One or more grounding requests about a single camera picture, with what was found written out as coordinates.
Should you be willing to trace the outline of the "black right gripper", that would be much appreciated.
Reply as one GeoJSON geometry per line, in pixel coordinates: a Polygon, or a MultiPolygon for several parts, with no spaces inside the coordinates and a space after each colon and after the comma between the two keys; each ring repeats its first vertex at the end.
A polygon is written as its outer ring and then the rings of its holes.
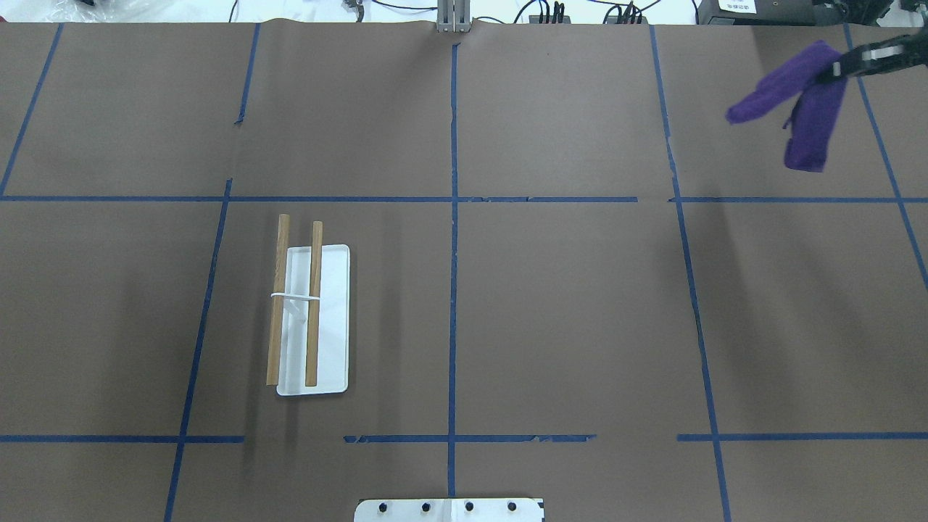
{"type": "Polygon", "coordinates": [[[899,36],[899,42],[866,43],[839,57],[831,65],[831,79],[888,74],[927,66],[927,33],[899,36]]]}

